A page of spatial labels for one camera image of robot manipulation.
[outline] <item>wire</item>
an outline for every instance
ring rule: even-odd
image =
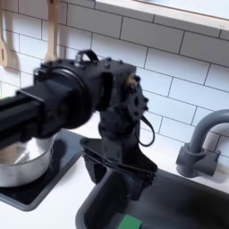
[[[144,143],[140,142],[140,139],[138,138],[136,132],[135,132],[135,137],[136,137],[136,139],[138,140],[139,144],[142,147],[150,147],[155,142],[155,131],[154,131],[154,128],[153,128],[153,126],[151,125],[151,123],[148,121],[148,119],[145,116],[142,116],[141,121],[144,122],[152,130],[152,132],[153,132],[153,139],[152,139],[152,141],[149,144],[144,144]]]

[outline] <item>green sponge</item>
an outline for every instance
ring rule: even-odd
[[[139,219],[126,215],[117,229],[140,229],[141,224]]]

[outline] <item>utensil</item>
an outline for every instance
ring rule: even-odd
[[[17,187],[37,180],[48,169],[55,135],[32,139],[0,150],[0,187]]]
[[[0,0],[0,65],[6,67],[8,65],[9,49],[4,41],[2,5],[3,2]]]
[[[47,0],[48,4],[48,39],[47,39],[47,54],[44,59],[54,61],[57,58],[57,6],[59,0]]]

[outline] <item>faucet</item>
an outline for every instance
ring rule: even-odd
[[[229,123],[229,110],[220,110],[205,116],[196,126],[190,143],[181,147],[176,160],[177,172],[187,178],[194,178],[199,173],[213,176],[221,155],[206,152],[203,144],[208,132],[216,125]]]

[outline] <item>tile backsplash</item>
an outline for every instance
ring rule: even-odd
[[[0,67],[1,95],[32,84],[33,69],[47,50],[47,0],[4,0],[9,67]],[[205,115],[229,108],[229,32],[148,13],[65,0],[58,10],[58,54],[74,58],[91,48],[137,66],[149,98],[146,117],[157,133],[153,148],[178,154]],[[98,123],[95,114],[90,123]],[[150,130],[142,124],[144,138]],[[208,134],[204,148],[229,157],[229,124]]]

